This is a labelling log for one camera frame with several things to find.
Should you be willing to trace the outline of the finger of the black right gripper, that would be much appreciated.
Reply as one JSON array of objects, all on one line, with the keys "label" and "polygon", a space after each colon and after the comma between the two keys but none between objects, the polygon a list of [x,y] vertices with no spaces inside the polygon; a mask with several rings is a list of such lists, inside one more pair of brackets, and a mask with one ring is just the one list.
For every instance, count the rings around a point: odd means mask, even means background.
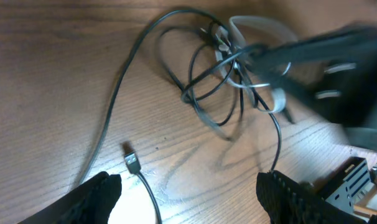
[{"label": "finger of the black right gripper", "polygon": [[[313,87],[282,77],[275,68],[287,63],[354,63],[353,69],[324,75]],[[246,68],[273,87],[282,88],[331,123],[359,127],[377,102],[377,28],[344,27],[300,42],[251,54]]]}]

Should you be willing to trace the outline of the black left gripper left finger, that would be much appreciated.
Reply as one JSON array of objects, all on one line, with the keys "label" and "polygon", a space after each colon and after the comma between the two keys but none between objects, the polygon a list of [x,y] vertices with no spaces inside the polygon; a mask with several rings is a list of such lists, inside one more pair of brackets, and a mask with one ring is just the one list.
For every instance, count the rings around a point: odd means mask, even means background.
[{"label": "black left gripper left finger", "polygon": [[21,221],[25,224],[107,224],[121,196],[121,176],[103,171],[43,210]]}]

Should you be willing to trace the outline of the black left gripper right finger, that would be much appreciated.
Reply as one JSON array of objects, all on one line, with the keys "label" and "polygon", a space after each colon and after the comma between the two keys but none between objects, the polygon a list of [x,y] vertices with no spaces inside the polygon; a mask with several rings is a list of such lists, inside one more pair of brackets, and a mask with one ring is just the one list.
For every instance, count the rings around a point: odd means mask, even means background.
[{"label": "black left gripper right finger", "polygon": [[257,175],[256,195],[271,223],[362,224],[279,171]]}]

